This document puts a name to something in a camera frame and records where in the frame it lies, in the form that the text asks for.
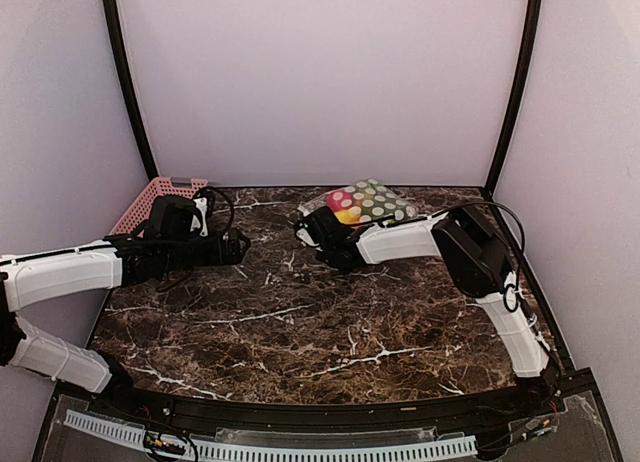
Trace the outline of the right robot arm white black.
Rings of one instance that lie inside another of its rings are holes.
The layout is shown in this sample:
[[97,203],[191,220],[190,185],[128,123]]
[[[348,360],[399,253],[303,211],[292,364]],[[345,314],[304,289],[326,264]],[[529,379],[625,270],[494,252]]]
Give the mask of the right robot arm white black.
[[553,391],[560,368],[519,284],[520,265],[477,203],[409,219],[398,210],[344,223],[323,206],[303,217],[295,236],[341,273],[366,265],[439,257],[455,287],[486,312],[510,356],[516,387],[510,406],[534,414]]

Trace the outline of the clear polka dot zip bag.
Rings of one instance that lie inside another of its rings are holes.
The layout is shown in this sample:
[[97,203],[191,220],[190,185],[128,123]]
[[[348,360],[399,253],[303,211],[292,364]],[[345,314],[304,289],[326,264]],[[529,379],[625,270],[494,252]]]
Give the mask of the clear polka dot zip bag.
[[406,221],[414,219],[418,214],[415,206],[374,178],[361,179],[350,185],[325,192],[310,201],[301,203],[298,206],[298,211],[307,216],[316,209],[327,206],[327,196],[335,190],[350,192],[353,198],[351,207],[359,206],[361,208],[360,222],[355,225],[375,222],[385,217],[391,217],[396,221]]

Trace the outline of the yellow fake lemon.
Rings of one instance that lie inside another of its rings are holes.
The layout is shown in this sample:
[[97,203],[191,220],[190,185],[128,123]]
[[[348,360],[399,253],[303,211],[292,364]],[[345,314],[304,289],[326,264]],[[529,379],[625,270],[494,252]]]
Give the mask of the yellow fake lemon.
[[355,225],[360,222],[362,210],[359,206],[339,210],[334,213],[338,221],[345,225]]

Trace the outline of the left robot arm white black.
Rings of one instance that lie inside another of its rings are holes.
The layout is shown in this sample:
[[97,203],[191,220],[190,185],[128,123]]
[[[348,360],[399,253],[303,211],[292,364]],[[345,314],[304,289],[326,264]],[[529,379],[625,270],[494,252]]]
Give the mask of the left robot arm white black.
[[112,356],[53,336],[20,316],[30,305],[92,290],[161,280],[172,271],[240,263],[249,239],[231,221],[210,227],[214,201],[161,196],[129,233],[78,247],[1,259],[1,363],[101,394],[120,418],[141,409],[132,379]]

